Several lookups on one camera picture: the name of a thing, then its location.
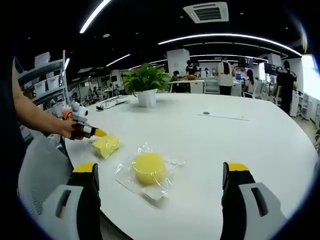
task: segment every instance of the green leaves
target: green leaves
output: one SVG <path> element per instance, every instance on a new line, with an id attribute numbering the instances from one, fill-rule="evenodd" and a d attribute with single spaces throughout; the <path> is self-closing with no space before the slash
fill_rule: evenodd
<path id="1" fill-rule="evenodd" d="M 149 66 L 148 63 L 142 64 L 138 70 L 127 71 L 125 75 L 123 84 L 128 94 L 152 89 L 164 90 L 170 81 L 170 76 L 164 73 L 163 67 Z"/>

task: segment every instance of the white flower pot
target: white flower pot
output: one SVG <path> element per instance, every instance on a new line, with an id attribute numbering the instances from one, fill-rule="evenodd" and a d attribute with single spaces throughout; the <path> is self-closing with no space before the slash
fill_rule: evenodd
<path id="1" fill-rule="evenodd" d="M 154 108 L 156 106 L 156 92 L 158 89 L 147 91 L 137 91 L 139 105 L 145 108 Z"/>

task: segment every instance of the potted plant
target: potted plant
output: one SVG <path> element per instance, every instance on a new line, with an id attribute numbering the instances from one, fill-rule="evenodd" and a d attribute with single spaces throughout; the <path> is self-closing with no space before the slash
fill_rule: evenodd
<path id="1" fill-rule="evenodd" d="M 157 90 L 164 90 L 170 80 L 163 67 L 153 67 L 148 63 L 138 70 L 127 71 L 125 75 L 123 85 L 126 93 L 138 97 L 140 106 L 146 108 L 156 105 Z"/>

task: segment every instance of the person in white shirt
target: person in white shirt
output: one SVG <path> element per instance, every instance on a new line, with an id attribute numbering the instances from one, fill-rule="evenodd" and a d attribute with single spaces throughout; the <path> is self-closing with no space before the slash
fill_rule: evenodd
<path id="1" fill-rule="evenodd" d="M 254 79 L 254 73 L 251 69 L 246 72 L 248 80 L 245 81 L 245 89 L 243 96 L 251 98 L 250 95 L 246 95 L 246 93 L 253 94 L 257 85 L 257 80 Z"/>
<path id="2" fill-rule="evenodd" d="M 222 61 L 215 69 L 215 74 L 218 76 L 218 84 L 221 95 L 231 95 L 231 88 L 234 85 L 234 77 L 236 76 L 235 69 L 227 61 L 227 57 L 223 56 Z"/>

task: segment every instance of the desk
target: desk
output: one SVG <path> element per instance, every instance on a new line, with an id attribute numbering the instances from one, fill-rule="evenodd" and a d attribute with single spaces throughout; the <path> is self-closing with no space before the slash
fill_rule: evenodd
<path id="1" fill-rule="evenodd" d="M 65 141 L 73 166 L 98 162 L 101 211 L 118 228 L 135 240 L 220 239 L 225 161 L 247 165 L 255 181 L 280 199 L 283 214 L 293 214 L 308 191 L 318 155 L 303 130 L 279 107 L 211 94 L 157 93 L 156 99 L 155 108 L 139 107 L 134 96 L 124 98 L 130 104 L 109 110 L 97 112 L 96 104 L 88 108 L 89 124 L 121 140 L 107 159 L 92 155 L 92 139 Z M 117 166 L 143 143 L 186 162 L 174 173 L 159 209 L 115 181 Z"/>
<path id="2" fill-rule="evenodd" d="M 168 82 L 170 84 L 170 89 L 169 92 L 172 93 L 173 89 L 173 84 L 190 84 L 190 93 L 192 94 L 203 94 L 204 93 L 204 85 L 205 85 L 205 80 L 204 79 L 197 79 L 197 80 L 181 80 L 181 81 L 170 81 Z M 202 85 L 202 91 L 198 91 L 198 88 L 196 88 L 194 85 L 196 84 L 201 84 Z M 232 96 L 238 96 L 241 97 L 241 83 L 234 80 L 233 81 L 233 88 L 231 91 Z"/>

